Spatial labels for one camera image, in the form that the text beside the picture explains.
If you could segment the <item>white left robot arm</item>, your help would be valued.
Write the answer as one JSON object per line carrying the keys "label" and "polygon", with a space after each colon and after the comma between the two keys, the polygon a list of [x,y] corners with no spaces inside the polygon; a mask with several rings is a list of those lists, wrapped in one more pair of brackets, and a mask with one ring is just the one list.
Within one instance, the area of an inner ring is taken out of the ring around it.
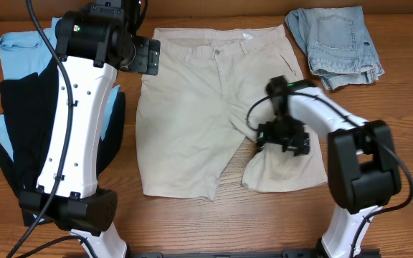
{"label": "white left robot arm", "polygon": [[96,1],[57,23],[57,107],[47,157],[20,207],[53,221],[90,257],[129,257],[114,225],[117,193],[98,185],[97,154],[105,106],[119,72],[156,75],[160,42],[137,34],[147,1]]}

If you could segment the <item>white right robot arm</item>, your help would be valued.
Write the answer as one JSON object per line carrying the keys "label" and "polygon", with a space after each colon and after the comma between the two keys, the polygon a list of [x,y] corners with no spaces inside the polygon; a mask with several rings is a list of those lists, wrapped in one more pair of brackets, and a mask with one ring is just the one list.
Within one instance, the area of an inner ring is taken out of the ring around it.
{"label": "white right robot arm", "polygon": [[328,230],[312,249],[286,249],[291,257],[380,257],[362,250],[361,241],[373,218],[385,213],[401,191],[398,162],[389,126],[367,121],[330,100],[310,80],[272,78],[266,88],[275,119],[258,125],[257,145],[280,145],[304,156],[310,150],[308,126],[327,141],[328,186],[336,208]]}

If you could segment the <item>beige khaki shorts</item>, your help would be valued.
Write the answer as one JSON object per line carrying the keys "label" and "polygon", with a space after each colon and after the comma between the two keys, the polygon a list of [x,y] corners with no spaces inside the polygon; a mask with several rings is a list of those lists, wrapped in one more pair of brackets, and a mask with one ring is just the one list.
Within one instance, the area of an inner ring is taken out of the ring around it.
{"label": "beige khaki shorts", "polygon": [[158,74],[142,78],[136,148],[147,196],[214,200],[222,172],[274,119],[270,79],[303,78],[283,26],[157,28]]}

